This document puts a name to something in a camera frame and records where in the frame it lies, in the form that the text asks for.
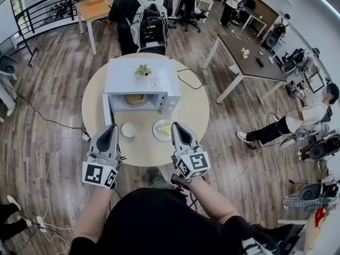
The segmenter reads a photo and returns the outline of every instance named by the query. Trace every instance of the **dark table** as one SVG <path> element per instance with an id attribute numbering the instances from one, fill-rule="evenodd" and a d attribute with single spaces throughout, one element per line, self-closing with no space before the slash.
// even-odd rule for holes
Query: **dark table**
<path id="1" fill-rule="evenodd" d="M 225 91 L 217 98 L 216 102 L 221 103 L 222 100 L 241 82 L 243 78 L 258 78 L 277 81 L 278 83 L 272 87 L 268 92 L 260 97 L 260 101 L 263 101 L 266 97 L 272 94 L 282 84 L 286 83 L 287 80 L 284 77 L 280 67 L 274 62 L 271 63 L 268 59 L 269 54 L 267 51 L 261 56 L 259 54 L 261 50 L 260 45 L 256 45 L 252 42 L 239 40 L 231 36 L 222 36 L 218 34 L 214 46 L 212 47 L 208 57 L 203 63 L 203 69 L 208 67 L 211 58 L 216 52 L 216 49 L 221 43 L 229 51 L 234 59 L 234 64 L 229 67 L 231 71 L 237 74 L 233 82 L 225 89 Z M 243 58 L 242 48 L 249 49 L 250 54 L 247 59 Z M 257 62 L 258 57 L 262 60 L 264 67 L 261 67 Z"/>

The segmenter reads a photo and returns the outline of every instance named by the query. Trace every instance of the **wooden floor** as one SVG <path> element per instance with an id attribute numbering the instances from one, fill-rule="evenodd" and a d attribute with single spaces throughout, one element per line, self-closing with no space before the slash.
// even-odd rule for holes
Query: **wooden floor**
<path id="1" fill-rule="evenodd" d="M 232 82 L 234 74 L 228 69 L 233 64 L 231 57 L 219 48 L 206 71 L 201 69 L 203 59 L 213 46 L 217 33 L 229 34 L 244 40 L 255 39 L 255 31 L 247 27 L 246 33 L 239 28 L 237 33 L 217 23 L 221 8 L 214 5 L 202 30 L 193 27 L 188 32 L 180 25 L 168 32 L 167 56 L 205 76 L 204 88 L 210 103 L 210 120 L 202 139 L 209 152 L 212 169 L 208 181 L 218 191 L 224 190 L 253 160 L 258 149 L 251 150 L 240 142 L 235 132 L 251 131 L 266 125 L 267 114 L 275 112 L 275 94 L 263 103 L 258 97 L 275 83 L 258 79 L 243 79 L 224 101 L 215 100 Z M 81 104 L 85 87 L 94 73 L 110 58 L 121 55 L 116 45 L 116 26 L 100 21 L 93 22 L 93 32 L 98 54 L 92 55 L 88 34 L 79 34 L 78 25 L 54 30 L 29 41 L 39 47 L 34 57 L 33 68 L 27 67 L 29 55 L 23 50 L 15 55 L 19 62 L 16 90 L 41 112 L 44 118 L 62 124 L 81 127 Z M 277 112 L 283 116 L 292 106 L 292 101 L 283 88 L 277 90 Z M 81 140 L 80 130 L 71 130 L 44 121 L 24 100 L 18 98 L 11 117 L 0 125 L 0 189 L 1 203 L 7 203 L 11 194 L 21 204 L 21 215 L 34 220 L 46 212 L 46 223 L 74 227 L 88 201 L 91 188 L 81 183 L 81 163 L 86 157 L 89 144 L 64 139 L 54 157 L 47 181 L 49 163 L 62 137 Z M 298 146 L 278 152 L 278 145 L 265 147 L 247 172 L 225 192 L 241 215 L 250 223 L 275 227 L 279 218 L 306 218 L 305 212 L 286 211 L 282 199 L 290 194 L 287 176 L 294 181 L 314 182 L 311 164 L 299 163 Z M 146 186 L 142 180 L 145 169 L 125 165 L 118 175 L 117 189 L 122 195 Z M 118 200 L 116 194 L 112 205 Z M 33 233 L 36 226 L 29 229 Z M 73 231 L 58 231 L 70 243 Z M 48 231 L 49 239 L 56 233 Z M 29 239 L 21 233 L 8 241 L 7 246 L 17 252 Z M 65 250 L 65 242 L 59 238 L 50 243 L 40 230 L 35 232 L 28 245 L 18 254 L 51 254 Z"/>

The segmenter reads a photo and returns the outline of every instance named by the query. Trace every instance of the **white cable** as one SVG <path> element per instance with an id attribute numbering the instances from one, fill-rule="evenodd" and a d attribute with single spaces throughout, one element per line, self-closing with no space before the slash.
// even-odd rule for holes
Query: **white cable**
<path id="1" fill-rule="evenodd" d="M 65 243 L 66 243 L 66 249 L 65 249 L 65 251 L 59 252 L 59 253 L 57 253 L 56 255 L 64 254 L 64 253 L 67 252 L 67 247 L 69 246 L 69 244 L 67 243 L 67 241 L 66 241 L 63 237 L 61 237 L 61 236 L 59 236 L 59 235 L 53 235 L 53 236 L 52 236 L 52 240 L 50 240 L 50 239 L 47 237 L 46 232 L 44 232 L 44 235 L 45 235 L 46 239 L 47 239 L 49 242 L 53 242 L 54 237 L 59 237 L 59 238 L 61 238 L 61 239 L 63 239 L 63 240 L 65 241 Z"/>
<path id="2" fill-rule="evenodd" d="M 50 168 L 51 168 L 51 166 L 52 166 L 53 158 L 54 158 L 55 154 L 57 153 L 58 147 L 59 147 L 61 141 L 64 140 L 64 139 L 71 139 L 71 140 L 76 141 L 76 142 L 85 142 L 85 140 L 77 141 L 77 140 L 74 140 L 74 139 L 69 138 L 69 137 L 62 137 L 62 138 L 60 139 L 59 143 L 57 144 L 57 147 L 56 147 L 56 149 L 55 149 L 55 151 L 54 151 L 54 153 L 53 153 L 53 155 L 52 155 L 52 159 L 51 159 L 51 161 L 50 161 L 50 163 L 49 163 L 48 170 L 47 170 L 47 175 L 46 175 L 46 180 L 45 180 L 46 213 L 45 213 L 45 215 L 44 215 L 43 218 L 42 218 L 43 220 L 44 220 L 44 218 L 47 216 L 47 212 L 48 212 L 47 179 L 48 179 L 49 170 L 50 170 Z"/>
<path id="3" fill-rule="evenodd" d="M 55 225 L 52 225 L 52 224 L 48 224 L 48 223 L 43 223 L 44 225 L 47 225 L 47 226 L 51 226 L 51 227 L 54 227 L 54 228 L 58 228 L 59 230 L 74 230 L 74 228 L 72 227 L 57 227 Z"/>
<path id="4" fill-rule="evenodd" d="M 241 176 L 243 176 L 243 174 L 248 170 L 248 168 L 250 167 L 250 165 L 254 162 L 254 160 L 256 159 L 257 155 L 259 155 L 260 151 L 261 151 L 262 147 L 260 148 L 260 150 L 257 152 L 257 154 L 255 155 L 254 159 L 250 162 L 250 164 L 248 164 L 248 166 L 246 167 L 246 169 L 242 172 L 241 175 L 239 175 L 237 178 L 235 178 L 220 194 L 223 194 L 225 190 L 227 190 L 229 188 L 229 186 L 231 186 L 237 179 L 239 179 Z"/>

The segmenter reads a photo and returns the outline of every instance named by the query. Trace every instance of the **small white bowl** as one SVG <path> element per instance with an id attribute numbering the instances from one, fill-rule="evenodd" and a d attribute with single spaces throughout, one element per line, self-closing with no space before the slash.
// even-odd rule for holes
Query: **small white bowl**
<path id="1" fill-rule="evenodd" d="M 126 122 L 122 126 L 122 133 L 127 138 L 135 137 L 137 133 L 137 126 L 134 123 Z"/>

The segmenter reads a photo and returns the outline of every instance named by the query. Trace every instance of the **plaid cloth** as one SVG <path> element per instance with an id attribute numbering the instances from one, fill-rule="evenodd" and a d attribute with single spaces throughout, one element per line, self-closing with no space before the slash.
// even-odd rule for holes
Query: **plaid cloth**
<path id="1" fill-rule="evenodd" d="M 285 197 L 282 201 L 283 205 L 287 207 L 298 207 L 298 208 L 306 208 L 315 206 L 315 208 L 322 207 L 325 204 L 330 202 L 329 199 L 318 198 L 314 200 L 302 200 L 299 198 L 299 194 L 291 194 L 289 197 Z"/>

